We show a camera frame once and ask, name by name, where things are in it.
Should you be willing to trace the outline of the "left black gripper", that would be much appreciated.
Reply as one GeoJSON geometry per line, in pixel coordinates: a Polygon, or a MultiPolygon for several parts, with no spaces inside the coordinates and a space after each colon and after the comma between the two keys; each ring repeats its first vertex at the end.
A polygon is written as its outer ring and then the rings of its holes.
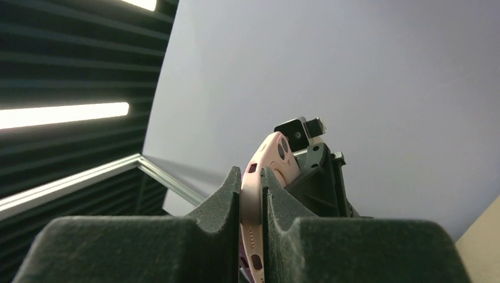
{"type": "Polygon", "coordinates": [[[285,190],[317,216],[360,216],[347,199],[342,171],[346,162],[341,152],[332,153],[325,143],[317,143],[296,160],[301,174],[285,190]]]}

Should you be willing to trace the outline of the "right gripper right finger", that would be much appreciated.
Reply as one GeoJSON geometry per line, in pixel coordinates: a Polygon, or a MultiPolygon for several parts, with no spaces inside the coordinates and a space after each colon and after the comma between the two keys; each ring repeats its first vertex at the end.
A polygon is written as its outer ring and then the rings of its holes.
{"type": "Polygon", "coordinates": [[[266,282],[469,282],[446,231],[431,221],[321,218],[261,171],[266,282]]]}

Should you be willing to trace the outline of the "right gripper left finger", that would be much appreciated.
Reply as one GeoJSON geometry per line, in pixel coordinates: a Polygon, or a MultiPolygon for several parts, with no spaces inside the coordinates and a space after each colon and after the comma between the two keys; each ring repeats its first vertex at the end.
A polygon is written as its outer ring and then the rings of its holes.
{"type": "Polygon", "coordinates": [[[233,167],[186,216],[65,216],[35,238],[15,282],[238,282],[233,167]]]}

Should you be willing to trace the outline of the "phone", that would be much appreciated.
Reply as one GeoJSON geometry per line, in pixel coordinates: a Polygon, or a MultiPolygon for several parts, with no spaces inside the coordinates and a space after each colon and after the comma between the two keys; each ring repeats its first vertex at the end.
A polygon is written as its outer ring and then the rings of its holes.
{"type": "Polygon", "coordinates": [[[261,170],[269,167],[282,187],[301,173],[287,138],[268,135],[250,159],[240,189],[240,228],[248,270],[254,282],[265,282],[261,170]]]}

